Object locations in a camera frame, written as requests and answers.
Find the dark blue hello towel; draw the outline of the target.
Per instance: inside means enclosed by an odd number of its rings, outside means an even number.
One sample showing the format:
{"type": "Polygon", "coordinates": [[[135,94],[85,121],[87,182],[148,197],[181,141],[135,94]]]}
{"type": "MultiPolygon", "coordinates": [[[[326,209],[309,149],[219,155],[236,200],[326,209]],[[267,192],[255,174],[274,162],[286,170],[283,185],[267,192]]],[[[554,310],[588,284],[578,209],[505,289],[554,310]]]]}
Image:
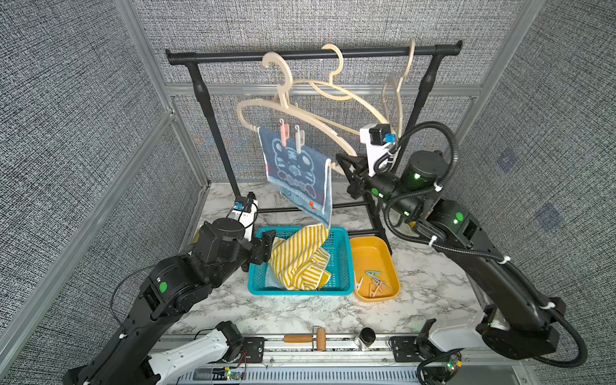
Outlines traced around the dark blue hello towel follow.
{"type": "Polygon", "coordinates": [[[268,128],[259,128],[258,136],[267,180],[298,209],[329,229],[333,210],[331,159],[305,144],[299,150],[293,141],[283,144],[280,134],[268,128]]]}

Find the mint green clothespin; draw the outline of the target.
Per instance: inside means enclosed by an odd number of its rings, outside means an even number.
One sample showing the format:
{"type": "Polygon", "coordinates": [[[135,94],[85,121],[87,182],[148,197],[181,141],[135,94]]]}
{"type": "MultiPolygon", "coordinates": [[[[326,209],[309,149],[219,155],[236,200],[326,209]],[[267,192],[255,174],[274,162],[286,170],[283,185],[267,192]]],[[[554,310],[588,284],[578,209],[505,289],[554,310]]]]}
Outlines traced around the mint green clothespin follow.
{"type": "Polygon", "coordinates": [[[366,274],[367,276],[369,276],[371,279],[374,279],[374,280],[376,280],[376,281],[380,281],[380,282],[382,281],[382,279],[381,279],[381,277],[380,277],[380,274],[381,274],[381,272],[380,272],[380,271],[376,271],[376,270],[367,270],[367,271],[365,272],[365,274],[366,274]]]}

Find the beige hanger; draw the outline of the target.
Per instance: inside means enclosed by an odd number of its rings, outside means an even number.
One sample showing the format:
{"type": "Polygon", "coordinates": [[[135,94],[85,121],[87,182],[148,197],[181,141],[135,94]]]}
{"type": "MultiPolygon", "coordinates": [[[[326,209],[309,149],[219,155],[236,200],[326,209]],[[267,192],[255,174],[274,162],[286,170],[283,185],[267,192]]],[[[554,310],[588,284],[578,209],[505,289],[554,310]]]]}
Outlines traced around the beige hanger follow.
{"type": "Polygon", "coordinates": [[[251,124],[245,119],[243,115],[243,109],[245,107],[266,107],[277,112],[291,115],[308,123],[309,125],[317,128],[319,131],[329,136],[333,141],[335,141],[336,144],[338,144],[341,149],[343,149],[344,152],[346,152],[347,155],[353,157],[357,156],[356,150],[354,150],[353,147],[348,144],[345,139],[341,138],[341,136],[335,130],[333,130],[333,128],[327,126],[319,116],[290,104],[289,93],[293,88],[294,78],[291,73],[290,67],[288,66],[285,59],[282,58],[282,56],[273,51],[266,52],[266,54],[264,54],[261,60],[261,64],[265,68],[268,68],[270,65],[275,65],[282,70],[282,74],[284,75],[284,82],[277,86],[279,101],[276,102],[265,99],[249,99],[240,102],[236,107],[236,112],[237,118],[239,119],[240,123],[244,128],[247,128],[248,130],[251,130],[253,132],[258,131],[257,125],[251,124]]]}
{"type": "Polygon", "coordinates": [[[403,118],[404,118],[401,90],[402,90],[402,86],[404,85],[412,69],[412,64],[413,64],[413,60],[415,56],[415,45],[416,45],[416,41],[414,38],[412,38],[407,44],[409,53],[407,56],[407,63],[406,63],[404,71],[398,77],[388,76],[385,84],[383,85],[382,91],[381,91],[381,107],[383,108],[383,115],[388,119],[388,121],[390,122],[391,128],[393,129],[393,133],[395,133],[396,136],[398,137],[402,135],[402,125],[403,125],[403,118]],[[393,92],[393,96],[396,101],[397,122],[395,124],[391,122],[390,112],[388,108],[388,89],[389,88],[391,88],[393,92]]]}
{"type": "Polygon", "coordinates": [[[294,80],[292,84],[293,85],[309,84],[313,88],[313,90],[316,91],[319,95],[324,96],[327,99],[331,99],[334,101],[347,101],[347,100],[352,99],[358,102],[359,104],[361,104],[365,109],[367,109],[370,112],[370,114],[372,114],[378,120],[379,124],[387,125],[388,128],[391,128],[391,124],[389,120],[376,107],[374,107],[369,102],[365,101],[364,98],[355,94],[353,91],[349,91],[348,89],[343,88],[334,83],[334,78],[342,72],[343,67],[344,67],[344,58],[343,58],[343,53],[341,52],[341,50],[337,46],[331,43],[327,43],[323,45],[322,49],[325,51],[333,51],[333,53],[335,53],[336,57],[338,58],[338,67],[335,70],[333,70],[333,72],[329,73],[328,80],[321,81],[321,80],[300,79],[300,80],[294,80]],[[340,95],[330,94],[324,91],[322,89],[322,86],[324,86],[325,88],[330,88],[332,90],[335,90],[339,92],[340,95]]]}

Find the pink clothespin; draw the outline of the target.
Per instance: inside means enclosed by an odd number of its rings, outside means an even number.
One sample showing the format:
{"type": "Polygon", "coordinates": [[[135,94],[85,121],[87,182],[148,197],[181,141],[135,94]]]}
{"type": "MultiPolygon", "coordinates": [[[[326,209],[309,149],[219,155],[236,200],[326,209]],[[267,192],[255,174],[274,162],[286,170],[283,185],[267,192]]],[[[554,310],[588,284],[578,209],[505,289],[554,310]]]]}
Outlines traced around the pink clothespin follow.
{"type": "Polygon", "coordinates": [[[386,285],[385,283],[383,283],[382,281],[379,281],[377,279],[372,279],[372,282],[374,283],[374,285],[377,287],[377,290],[383,290],[383,288],[391,290],[391,287],[389,287],[388,285],[386,285]]]}

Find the white right arm base mount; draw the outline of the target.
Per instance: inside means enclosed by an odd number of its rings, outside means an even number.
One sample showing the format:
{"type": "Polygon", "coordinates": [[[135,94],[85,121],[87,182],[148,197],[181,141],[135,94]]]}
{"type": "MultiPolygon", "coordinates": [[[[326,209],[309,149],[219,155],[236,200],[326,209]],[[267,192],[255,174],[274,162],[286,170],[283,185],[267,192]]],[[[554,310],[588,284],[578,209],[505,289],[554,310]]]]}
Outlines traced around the white right arm base mount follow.
{"type": "Polygon", "coordinates": [[[457,319],[428,319],[415,338],[415,348],[423,359],[430,359],[455,349],[486,349],[476,327],[479,314],[457,319]]]}

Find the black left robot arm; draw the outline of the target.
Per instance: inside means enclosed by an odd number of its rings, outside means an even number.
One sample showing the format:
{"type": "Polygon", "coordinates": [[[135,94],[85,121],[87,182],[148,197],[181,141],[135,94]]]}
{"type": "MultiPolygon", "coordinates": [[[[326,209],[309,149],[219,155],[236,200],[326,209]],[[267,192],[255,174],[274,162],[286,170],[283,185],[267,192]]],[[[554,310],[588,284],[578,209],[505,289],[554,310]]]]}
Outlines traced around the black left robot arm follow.
{"type": "Polygon", "coordinates": [[[150,351],[158,339],[243,265],[268,262],[276,231],[261,237],[233,218],[205,222],[195,242],[159,261],[140,286],[132,309],[89,364],[66,372],[65,384],[156,384],[163,372],[150,351]]]}

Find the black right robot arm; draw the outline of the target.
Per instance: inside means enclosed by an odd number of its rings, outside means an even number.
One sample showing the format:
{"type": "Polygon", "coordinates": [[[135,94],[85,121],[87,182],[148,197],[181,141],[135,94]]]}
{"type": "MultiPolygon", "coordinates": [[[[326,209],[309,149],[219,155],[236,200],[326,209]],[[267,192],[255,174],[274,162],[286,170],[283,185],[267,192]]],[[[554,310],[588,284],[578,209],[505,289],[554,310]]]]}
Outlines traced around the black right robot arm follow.
{"type": "Polygon", "coordinates": [[[371,175],[366,156],[342,153],[336,160],[350,183],[349,194],[369,193],[382,202],[383,222],[396,237],[443,253],[488,295],[491,304],[471,325],[480,344],[509,359],[567,367],[549,357],[560,339],[554,324],[575,335],[564,318],[566,304],[541,293],[465,207],[441,197],[437,188],[451,168],[441,152],[415,152],[401,177],[371,175]]]}

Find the yellow striped towel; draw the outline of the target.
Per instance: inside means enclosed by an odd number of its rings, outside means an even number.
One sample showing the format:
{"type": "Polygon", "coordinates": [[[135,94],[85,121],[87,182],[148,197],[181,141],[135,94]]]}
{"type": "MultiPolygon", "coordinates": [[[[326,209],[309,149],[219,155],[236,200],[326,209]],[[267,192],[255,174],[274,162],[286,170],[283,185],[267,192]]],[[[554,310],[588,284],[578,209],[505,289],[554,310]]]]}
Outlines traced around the yellow striped towel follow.
{"type": "Polygon", "coordinates": [[[286,290],[316,291],[330,282],[330,253],[322,248],[328,237],[326,226],[312,225],[274,239],[269,266],[286,290]]]}

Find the salmon clothespin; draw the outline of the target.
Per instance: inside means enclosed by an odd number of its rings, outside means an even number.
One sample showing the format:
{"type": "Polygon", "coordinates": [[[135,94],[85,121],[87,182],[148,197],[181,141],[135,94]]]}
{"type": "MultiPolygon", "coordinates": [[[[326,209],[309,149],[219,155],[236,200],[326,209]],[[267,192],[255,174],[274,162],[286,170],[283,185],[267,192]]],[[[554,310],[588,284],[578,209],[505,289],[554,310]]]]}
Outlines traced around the salmon clothespin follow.
{"type": "Polygon", "coordinates": [[[288,139],[290,139],[290,125],[284,119],[279,120],[280,123],[280,141],[283,147],[286,147],[288,139]]]}

